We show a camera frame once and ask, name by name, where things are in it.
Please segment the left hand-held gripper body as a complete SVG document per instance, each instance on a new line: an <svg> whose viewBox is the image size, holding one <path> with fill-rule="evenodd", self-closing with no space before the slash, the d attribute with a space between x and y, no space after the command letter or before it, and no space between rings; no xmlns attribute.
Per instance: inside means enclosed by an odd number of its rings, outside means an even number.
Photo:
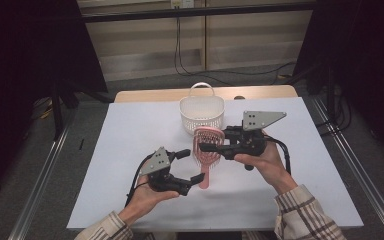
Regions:
<svg viewBox="0 0 384 240"><path fill-rule="evenodd" d="M180 179L170 173L171 164L176 159L176 152L158 148L143 160L139 167L139 175L148 177L148 184L156 192L176 191L186 196L193 186L190 179Z"/></svg>

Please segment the pink hairbrush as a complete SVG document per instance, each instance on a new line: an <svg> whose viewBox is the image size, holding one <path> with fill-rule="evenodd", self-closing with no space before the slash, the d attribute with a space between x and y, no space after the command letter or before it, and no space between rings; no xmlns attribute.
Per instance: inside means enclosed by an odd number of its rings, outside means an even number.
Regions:
<svg viewBox="0 0 384 240"><path fill-rule="evenodd" d="M204 152L200 149L199 144L223 145L225 135L220 129L209 126L197 127L193 135L193 156L200 166L201 172L204 173L204 180L199 184L199 187L207 189L210 183L210 169L218 164L221 155L217 152Z"/></svg>

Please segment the white perforated plastic basket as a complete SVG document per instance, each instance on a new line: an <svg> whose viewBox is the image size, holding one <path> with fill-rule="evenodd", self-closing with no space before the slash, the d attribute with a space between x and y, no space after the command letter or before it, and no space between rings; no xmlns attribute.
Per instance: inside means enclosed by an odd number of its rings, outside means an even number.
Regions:
<svg viewBox="0 0 384 240"><path fill-rule="evenodd" d="M210 95L198 96L193 91L199 87L211 90ZM182 125L185 131L191 135L197 127L209 126L220 129L222 127L225 101L215 94L214 88L206 82L194 84L186 97L179 102L179 110Z"/></svg>

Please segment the person's left hand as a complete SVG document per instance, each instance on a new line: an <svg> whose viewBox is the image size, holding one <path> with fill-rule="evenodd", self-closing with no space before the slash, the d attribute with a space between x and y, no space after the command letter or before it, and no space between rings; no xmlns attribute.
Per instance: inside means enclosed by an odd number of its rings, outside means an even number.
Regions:
<svg viewBox="0 0 384 240"><path fill-rule="evenodd" d="M160 202L179 197L176 191L156 192L150 188L147 176L140 176L129 204L118 214L128 226L150 213Z"/></svg>

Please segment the person's right hand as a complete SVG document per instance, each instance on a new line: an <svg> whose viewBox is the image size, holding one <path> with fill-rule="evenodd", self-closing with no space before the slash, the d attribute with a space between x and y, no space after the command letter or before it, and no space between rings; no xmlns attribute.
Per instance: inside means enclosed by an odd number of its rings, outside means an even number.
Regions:
<svg viewBox="0 0 384 240"><path fill-rule="evenodd" d="M281 195L298 186L292 176L286 171L277 146L268 142L264 152L260 156L248 154L236 154L234 160L245 165L254 166L264 180Z"/></svg>

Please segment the white table mat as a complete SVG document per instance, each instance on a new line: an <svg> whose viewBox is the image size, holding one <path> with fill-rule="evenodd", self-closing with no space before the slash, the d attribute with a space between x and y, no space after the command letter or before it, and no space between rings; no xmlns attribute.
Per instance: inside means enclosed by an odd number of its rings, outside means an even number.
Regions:
<svg viewBox="0 0 384 240"><path fill-rule="evenodd" d="M246 110L276 111L284 118L267 133L285 143L296 182L320 202L342 228L362 226L333 161L299 98L228 100L225 125L238 125ZM110 105L68 226L81 230L126 202L140 162L159 147L181 151L192 146L176 102ZM221 159L210 171L206 189L194 186L188 195L158 204L133 226L140 232L210 232L271 230L278 214L276 192L257 170Z"/></svg>

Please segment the light wooden table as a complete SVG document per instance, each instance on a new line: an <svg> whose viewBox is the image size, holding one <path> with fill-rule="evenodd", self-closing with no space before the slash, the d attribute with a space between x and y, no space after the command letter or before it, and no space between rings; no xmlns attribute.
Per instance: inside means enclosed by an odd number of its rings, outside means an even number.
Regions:
<svg viewBox="0 0 384 240"><path fill-rule="evenodd" d="M235 97L244 97L245 99L262 99L298 96L295 88L289 85L215 87L214 91L217 96L222 97L224 100L233 100ZM188 93L188 88L120 91L116 94L114 102L180 101L183 97L186 97Z"/></svg>

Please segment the black metal stand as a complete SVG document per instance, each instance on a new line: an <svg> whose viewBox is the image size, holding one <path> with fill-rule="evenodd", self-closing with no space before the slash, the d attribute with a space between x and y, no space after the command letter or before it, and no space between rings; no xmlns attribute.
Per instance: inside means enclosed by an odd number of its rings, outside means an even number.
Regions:
<svg viewBox="0 0 384 240"><path fill-rule="evenodd" d="M74 83L68 80L55 81L51 88L51 100L55 125L54 140L58 140L64 130L61 104L64 103L68 109L74 109L79 105Z"/></svg>

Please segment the black horizontal bar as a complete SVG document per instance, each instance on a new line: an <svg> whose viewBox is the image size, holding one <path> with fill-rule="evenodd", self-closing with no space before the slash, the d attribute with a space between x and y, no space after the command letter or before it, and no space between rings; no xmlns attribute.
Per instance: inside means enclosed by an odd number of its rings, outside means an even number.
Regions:
<svg viewBox="0 0 384 240"><path fill-rule="evenodd" d="M181 17L200 17L216 15L235 15L235 14L254 14L272 12L290 12L313 10L317 6L316 2L297 2L297 3L277 3L247 6L225 6L225 7L205 7L190 9L168 9L152 10L140 12L109 13L109 14L89 14L80 18L84 23L99 23L112 21L131 21L149 20Z"/></svg>

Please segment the black curtain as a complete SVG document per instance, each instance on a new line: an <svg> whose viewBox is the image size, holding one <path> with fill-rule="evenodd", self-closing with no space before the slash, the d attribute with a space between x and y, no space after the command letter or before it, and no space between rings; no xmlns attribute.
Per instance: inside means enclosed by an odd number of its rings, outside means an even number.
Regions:
<svg viewBox="0 0 384 240"><path fill-rule="evenodd" d="M314 0L296 74L317 93L329 77L384 143L384 0Z"/></svg>
<svg viewBox="0 0 384 240"><path fill-rule="evenodd" d="M107 90L81 16L78 0L0 0L0 178L36 101Z"/></svg>

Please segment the aluminium floor rail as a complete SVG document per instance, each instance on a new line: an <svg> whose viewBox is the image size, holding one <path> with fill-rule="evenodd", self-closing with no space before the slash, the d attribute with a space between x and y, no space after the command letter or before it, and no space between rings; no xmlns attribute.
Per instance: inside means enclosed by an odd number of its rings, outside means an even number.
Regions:
<svg viewBox="0 0 384 240"><path fill-rule="evenodd" d="M40 205L48 181L51 177L55 164L66 141L69 127L65 127L53 142L50 152L44 162L41 172L34 184L30 195L19 214L17 221L8 237L8 240L25 240L33 218Z"/></svg>
<svg viewBox="0 0 384 240"><path fill-rule="evenodd" d="M313 100L313 104L321 118L326 121L328 134L334 139L348 166L353 172L354 177L359 182L359 185L364 191L368 201L384 226L384 197L373 183L342 131L334 125L332 123L332 119L328 117L327 107L323 101L320 98L316 98Z"/></svg>

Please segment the white wall power outlet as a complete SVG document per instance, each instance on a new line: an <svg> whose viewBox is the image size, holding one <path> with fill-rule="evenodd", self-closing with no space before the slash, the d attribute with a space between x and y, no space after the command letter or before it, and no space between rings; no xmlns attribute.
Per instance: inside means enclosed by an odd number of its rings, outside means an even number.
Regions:
<svg viewBox="0 0 384 240"><path fill-rule="evenodd" d="M194 8L194 0L170 0L172 9Z"/></svg>

